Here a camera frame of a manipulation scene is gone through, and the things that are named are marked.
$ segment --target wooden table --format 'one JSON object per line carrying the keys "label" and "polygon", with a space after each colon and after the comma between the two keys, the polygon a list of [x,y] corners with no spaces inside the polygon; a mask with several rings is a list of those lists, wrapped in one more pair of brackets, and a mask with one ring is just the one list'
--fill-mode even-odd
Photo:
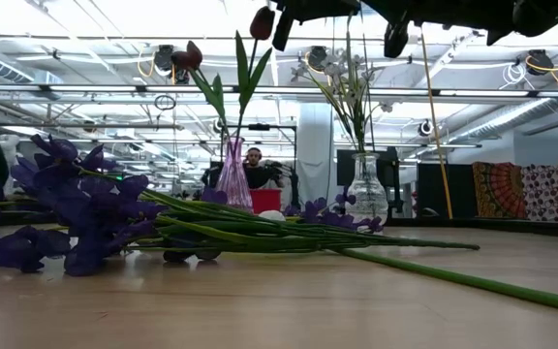
{"label": "wooden table", "polygon": [[[558,293],[558,238],[466,229],[388,235],[481,251],[371,253]],[[109,261],[100,275],[0,269],[0,349],[558,349],[558,310],[331,253]]]}

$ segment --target vase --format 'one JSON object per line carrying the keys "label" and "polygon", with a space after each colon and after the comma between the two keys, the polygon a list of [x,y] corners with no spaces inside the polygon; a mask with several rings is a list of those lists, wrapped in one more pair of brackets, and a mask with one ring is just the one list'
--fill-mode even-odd
{"label": "vase", "polygon": [[229,138],[226,142],[226,159],[216,189],[228,194],[228,206],[253,212],[249,183],[240,159],[243,141]]}
{"label": "vase", "polygon": [[346,203],[346,213],[355,218],[355,222],[363,219],[380,217],[381,224],[387,222],[388,201],[387,191],[377,176],[376,153],[358,153],[355,159],[355,179],[348,188],[348,196],[354,195],[354,205]]}

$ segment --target red tulip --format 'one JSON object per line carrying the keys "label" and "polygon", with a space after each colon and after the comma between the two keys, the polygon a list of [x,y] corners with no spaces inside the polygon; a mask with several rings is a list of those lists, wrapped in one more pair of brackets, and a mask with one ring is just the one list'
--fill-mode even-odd
{"label": "red tulip", "polygon": [[272,23],[275,21],[275,13],[268,6],[264,6],[258,10],[256,16],[251,22],[249,32],[256,40],[266,40],[270,38],[272,33]]}
{"label": "red tulip", "polygon": [[198,70],[203,61],[200,49],[193,42],[189,42],[186,51],[177,51],[171,55],[171,61],[178,68]]}

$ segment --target colorful tapestry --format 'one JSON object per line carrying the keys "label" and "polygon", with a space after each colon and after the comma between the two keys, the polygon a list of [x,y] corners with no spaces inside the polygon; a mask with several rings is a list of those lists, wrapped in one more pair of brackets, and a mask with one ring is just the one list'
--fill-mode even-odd
{"label": "colorful tapestry", "polygon": [[526,218],[519,166],[474,163],[473,177],[479,217]]}
{"label": "colorful tapestry", "polygon": [[524,202],[532,221],[558,222],[558,166],[522,169]]}

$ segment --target ceiling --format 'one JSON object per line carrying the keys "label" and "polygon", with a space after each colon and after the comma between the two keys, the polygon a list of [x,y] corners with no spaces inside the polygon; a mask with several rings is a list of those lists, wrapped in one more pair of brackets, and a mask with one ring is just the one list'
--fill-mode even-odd
{"label": "ceiling", "polygon": [[[34,78],[36,83],[44,82],[36,78],[40,73],[50,72],[62,83],[92,85],[171,84],[170,77],[162,77],[156,70],[152,76],[146,76],[151,69],[152,51],[158,45],[184,49],[189,40],[193,40],[203,52],[201,68],[207,77],[220,74],[225,85],[237,84],[233,35],[238,30],[245,37],[246,50],[251,52],[254,42],[249,38],[249,23],[255,12],[267,4],[265,0],[46,0],[42,4],[47,8],[47,13],[44,13],[30,5],[28,2],[31,1],[0,0],[0,61]],[[361,56],[366,54],[370,64],[383,67],[374,86],[424,87],[420,29],[410,27],[409,43],[402,54],[397,59],[387,59],[383,55],[387,23],[371,11],[364,13],[362,20],[361,17],[352,20],[352,51]],[[485,45],[482,33],[471,36],[472,29],[469,28],[444,30],[441,25],[426,23],[423,32],[433,88],[541,89],[555,82],[551,75],[526,75],[526,79],[521,79],[516,71],[510,72],[510,65],[517,58],[524,59],[529,49],[544,49],[558,67],[558,25],[535,38],[511,34],[492,47]],[[292,82],[292,68],[297,67],[299,59],[312,46],[345,48],[345,33],[346,19],[343,17],[295,25],[285,51],[273,51],[260,85],[313,86],[308,81]],[[269,47],[270,41],[261,42],[258,54]],[[437,64],[450,52],[454,55],[452,59],[445,64]],[[10,82],[0,78],[0,83]],[[0,107],[5,103],[18,108],[19,112],[7,112],[6,115],[17,121],[21,118],[36,122],[32,117],[37,115],[42,119],[56,116],[59,123],[94,120],[97,123],[131,126],[130,130],[99,129],[96,133],[87,133],[79,128],[59,128],[62,137],[69,139],[105,139],[124,135],[138,140],[218,140],[212,131],[216,111],[205,103],[202,95],[171,95],[177,99],[177,107],[171,111],[160,111],[154,106],[158,94],[132,97],[131,94],[82,92],[61,93],[58,101],[40,99],[27,93],[0,92]],[[95,103],[101,98],[105,100],[102,104]],[[413,142],[418,136],[417,125],[430,117],[430,107],[425,98],[381,98],[378,101],[387,103],[392,111],[378,110],[374,114],[377,142]],[[303,104],[323,102],[320,97],[298,95],[256,96],[244,115],[243,123],[293,126],[302,117]],[[492,102],[480,103],[468,99],[435,104],[437,119],[444,130],[452,129],[451,125],[468,123],[495,107],[497,105]],[[235,96],[226,95],[229,122],[237,122],[238,108]],[[27,111],[29,116],[22,115],[22,111]],[[161,126],[158,129],[132,130],[138,125],[147,125],[150,119],[153,124],[159,122]],[[173,124],[181,125],[183,129],[175,130]],[[335,130],[334,139],[337,142],[346,140],[339,125]],[[247,140],[263,141],[260,147],[267,157],[285,159],[294,155],[292,130],[284,130],[284,133],[279,130],[245,130],[243,136]],[[175,144],[159,146],[181,159],[180,165],[190,162],[195,167],[192,170],[195,178],[207,167],[210,152],[218,154],[219,149],[216,144],[209,145],[210,151],[192,144],[178,144],[176,154]],[[152,156],[160,160],[162,157],[151,152],[131,154],[125,144],[114,144],[111,150],[114,156],[127,156],[131,161],[151,160]],[[151,168],[173,170],[155,165]]]}

